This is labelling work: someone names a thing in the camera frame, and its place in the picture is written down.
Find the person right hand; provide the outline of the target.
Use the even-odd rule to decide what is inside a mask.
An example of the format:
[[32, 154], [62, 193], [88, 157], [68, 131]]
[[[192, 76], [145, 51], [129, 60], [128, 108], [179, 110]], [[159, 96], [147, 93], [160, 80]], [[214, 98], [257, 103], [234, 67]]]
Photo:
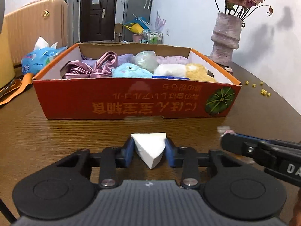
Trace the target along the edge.
[[289, 226], [301, 226], [301, 198], [297, 199], [297, 202], [293, 208], [293, 217], [289, 222]]

